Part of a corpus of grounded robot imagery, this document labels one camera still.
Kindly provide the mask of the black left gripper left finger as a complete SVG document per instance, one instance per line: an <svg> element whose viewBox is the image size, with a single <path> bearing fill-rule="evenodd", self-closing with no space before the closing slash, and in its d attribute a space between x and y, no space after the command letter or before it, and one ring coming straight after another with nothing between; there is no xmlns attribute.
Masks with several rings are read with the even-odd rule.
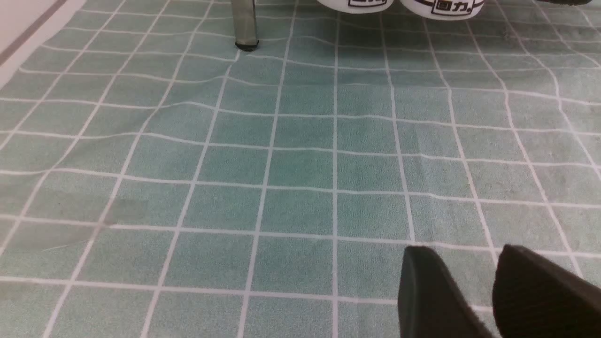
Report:
<svg viewBox="0 0 601 338"><path fill-rule="evenodd" d="M398 293L402 338L492 338L442 258L429 247L404 249Z"/></svg>

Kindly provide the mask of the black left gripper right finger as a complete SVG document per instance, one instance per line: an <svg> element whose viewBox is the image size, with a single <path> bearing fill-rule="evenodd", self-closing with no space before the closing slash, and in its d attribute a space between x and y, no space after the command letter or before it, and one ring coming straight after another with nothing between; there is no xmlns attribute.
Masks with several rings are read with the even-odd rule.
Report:
<svg viewBox="0 0 601 338"><path fill-rule="evenodd" d="M503 246L492 301L503 338L601 335L600 289L524 246Z"/></svg>

